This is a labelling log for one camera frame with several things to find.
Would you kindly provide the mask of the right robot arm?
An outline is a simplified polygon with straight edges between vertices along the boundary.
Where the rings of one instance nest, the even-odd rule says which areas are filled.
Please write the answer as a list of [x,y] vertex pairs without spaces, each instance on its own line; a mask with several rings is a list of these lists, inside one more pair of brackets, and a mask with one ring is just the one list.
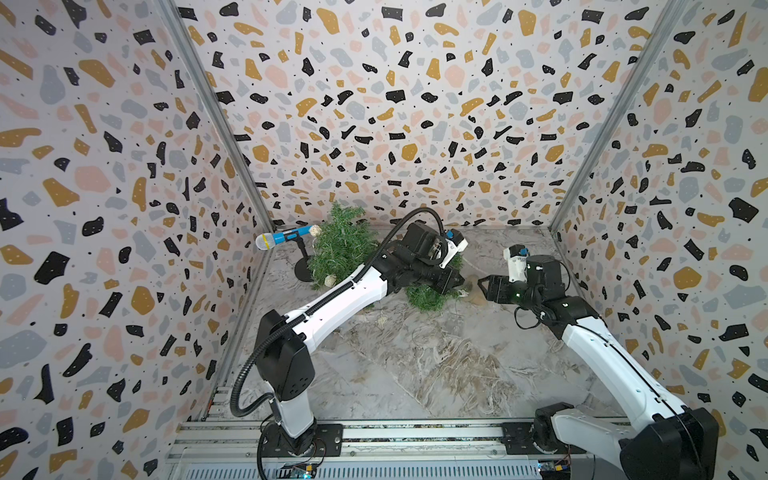
[[570,296],[562,264],[549,255],[508,256],[505,275],[477,283],[485,299],[532,313],[539,326],[574,351],[618,402],[617,425],[564,403],[536,410],[533,435],[542,451],[576,446],[622,470],[628,479],[711,479],[718,423],[692,409],[631,357],[582,297]]

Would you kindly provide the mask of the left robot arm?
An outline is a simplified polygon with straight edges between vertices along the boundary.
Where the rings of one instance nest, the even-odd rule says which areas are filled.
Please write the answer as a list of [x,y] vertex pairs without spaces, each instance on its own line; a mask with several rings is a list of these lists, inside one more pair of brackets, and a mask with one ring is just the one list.
[[271,408],[285,441],[298,453],[314,440],[317,420],[308,389],[315,378],[312,354],[334,330],[361,310],[414,285],[446,294],[464,283],[450,265],[468,241],[456,229],[441,232],[412,223],[405,236],[386,238],[372,259],[328,292],[287,314],[267,312],[257,344],[239,377],[258,371],[271,394]]

